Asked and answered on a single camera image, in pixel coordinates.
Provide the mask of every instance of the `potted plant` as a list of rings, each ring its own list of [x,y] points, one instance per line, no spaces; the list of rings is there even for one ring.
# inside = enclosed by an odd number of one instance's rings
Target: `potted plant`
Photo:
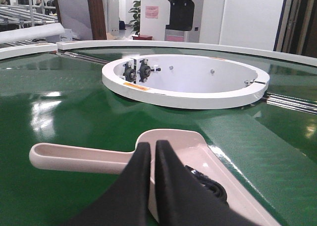
[[[132,35],[134,40],[152,40],[152,36],[140,35],[140,19],[141,19],[141,0],[134,0],[133,7],[129,10],[129,13],[133,13],[133,19],[129,22],[132,24]]]
[[[139,35],[141,18],[141,0],[133,1],[133,7],[129,10],[129,13],[133,13],[133,19],[129,22],[129,24],[132,24],[132,32],[135,32],[136,35]]]

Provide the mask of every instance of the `orange label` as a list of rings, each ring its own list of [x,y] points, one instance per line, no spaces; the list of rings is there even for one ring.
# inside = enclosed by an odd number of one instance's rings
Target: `orange label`
[[[139,90],[141,90],[141,91],[147,91],[147,90],[149,90],[148,87],[139,86],[139,85],[133,84],[133,83],[131,83],[131,82],[124,82],[123,85],[131,86],[131,87],[136,88],[136,89],[139,89]]]
[[[218,59],[218,60],[223,60],[223,61],[226,61],[226,59],[223,59],[223,58],[219,58],[219,57],[212,57],[212,56],[210,56],[209,58],[212,58],[212,59]]]

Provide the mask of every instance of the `pink paper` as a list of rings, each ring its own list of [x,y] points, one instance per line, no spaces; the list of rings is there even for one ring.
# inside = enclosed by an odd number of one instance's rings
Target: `pink paper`
[[[149,19],[157,19],[159,17],[158,6],[145,6],[145,17]]]

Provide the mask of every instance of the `black water dispenser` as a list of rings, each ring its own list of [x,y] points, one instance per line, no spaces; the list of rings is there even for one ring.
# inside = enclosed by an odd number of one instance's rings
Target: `black water dispenser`
[[[199,42],[204,0],[168,0],[169,24],[165,27],[165,40]]]

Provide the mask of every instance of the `plastic scoop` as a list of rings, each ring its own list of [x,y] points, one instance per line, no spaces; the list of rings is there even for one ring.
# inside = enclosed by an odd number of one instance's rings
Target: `plastic scoop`
[[[157,219],[155,200],[155,146],[157,140],[167,140],[183,163],[210,179],[219,182],[228,195],[227,202],[242,216],[264,226],[280,225],[242,186],[210,150],[202,135],[178,129],[153,129],[142,133],[137,141],[151,146],[151,184],[149,209]],[[31,163],[40,169],[98,173],[120,173],[134,152],[108,151],[57,144],[39,143],[30,151]]]

